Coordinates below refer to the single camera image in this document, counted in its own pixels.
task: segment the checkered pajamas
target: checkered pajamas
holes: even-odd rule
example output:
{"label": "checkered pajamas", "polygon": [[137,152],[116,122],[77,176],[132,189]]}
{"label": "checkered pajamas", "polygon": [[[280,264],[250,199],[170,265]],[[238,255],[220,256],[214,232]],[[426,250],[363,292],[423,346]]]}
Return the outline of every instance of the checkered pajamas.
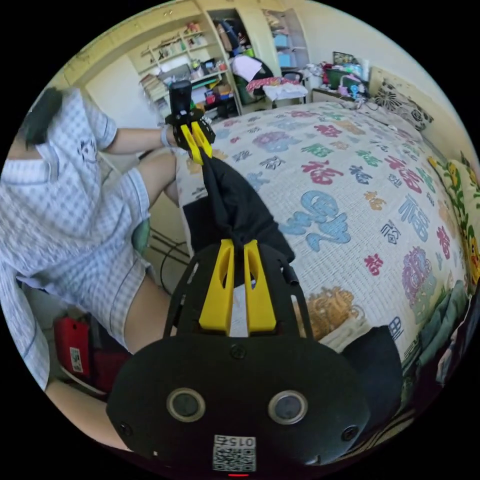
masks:
{"label": "checkered pajamas", "polygon": [[148,218],[138,170],[102,187],[97,149],[115,122],[70,90],[37,147],[43,160],[7,160],[0,177],[0,302],[13,340],[42,389],[48,345],[18,281],[93,314],[122,345],[130,304],[150,265],[133,249]]}

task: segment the patterned pillow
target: patterned pillow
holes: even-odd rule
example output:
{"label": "patterned pillow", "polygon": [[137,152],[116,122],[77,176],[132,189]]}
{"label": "patterned pillow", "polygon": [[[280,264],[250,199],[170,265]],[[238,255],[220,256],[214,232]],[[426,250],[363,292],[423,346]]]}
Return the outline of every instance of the patterned pillow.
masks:
{"label": "patterned pillow", "polygon": [[419,132],[425,130],[434,119],[423,108],[417,105],[411,98],[400,93],[391,83],[383,81],[377,94],[373,98],[377,105],[386,108],[390,112],[400,115]]}
{"label": "patterned pillow", "polygon": [[462,154],[462,161],[449,160],[441,165],[428,157],[452,201],[470,274],[469,292],[474,293],[480,281],[480,186],[465,160]]}

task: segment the bedspread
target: bedspread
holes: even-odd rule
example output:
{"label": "bedspread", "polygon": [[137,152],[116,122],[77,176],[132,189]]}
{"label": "bedspread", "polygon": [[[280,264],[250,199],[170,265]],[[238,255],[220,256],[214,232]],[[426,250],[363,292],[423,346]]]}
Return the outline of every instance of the bedspread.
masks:
{"label": "bedspread", "polygon": [[[421,138],[330,102],[254,112],[215,132],[214,155],[258,191],[295,252],[315,338],[341,352],[388,325],[408,366],[436,303],[466,281],[452,203]],[[177,160],[182,207],[206,191],[201,167]],[[244,305],[242,286],[231,335],[246,333]]]}

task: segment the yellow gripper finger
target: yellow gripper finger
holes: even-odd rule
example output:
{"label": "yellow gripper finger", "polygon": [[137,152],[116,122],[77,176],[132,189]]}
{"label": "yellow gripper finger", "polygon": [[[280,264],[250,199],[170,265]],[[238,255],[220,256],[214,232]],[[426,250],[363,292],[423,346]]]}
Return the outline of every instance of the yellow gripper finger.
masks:
{"label": "yellow gripper finger", "polygon": [[256,240],[243,247],[243,255],[248,333],[272,332],[277,326],[277,321]]}
{"label": "yellow gripper finger", "polygon": [[193,134],[193,138],[195,139],[195,143],[203,149],[203,151],[206,153],[206,156],[211,159],[212,158],[212,145],[210,145],[209,141],[205,137],[204,132],[200,128],[200,125],[197,121],[194,121],[191,124],[191,132]]}
{"label": "yellow gripper finger", "polygon": [[204,161],[202,160],[202,155],[200,154],[199,147],[195,143],[195,140],[188,126],[182,125],[180,128],[181,128],[181,132],[183,133],[183,136],[185,137],[186,142],[188,143],[188,148],[191,151],[191,157],[193,161],[197,164],[203,165]]}
{"label": "yellow gripper finger", "polygon": [[204,330],[230,333],[234,301],[234,255],[232,240],[222,240],[198,323]]}

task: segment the blue box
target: blue box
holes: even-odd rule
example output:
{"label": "blue box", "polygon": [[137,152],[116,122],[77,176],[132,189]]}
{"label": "blue box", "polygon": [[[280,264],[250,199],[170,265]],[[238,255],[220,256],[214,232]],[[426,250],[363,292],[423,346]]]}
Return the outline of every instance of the blue box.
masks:
{"label": "blue box", "polygon": [[289,38],[283,33],[275,35],[273,42],[275,43],[276,47],[286,48],[289,46]]}
{"label": "blue box", "polygon": [[280,67],[291,67],[292,66],[292,59],[290,58],[290,55],[286,53],[279,53],[278,54],[278,63],[280,64]]}

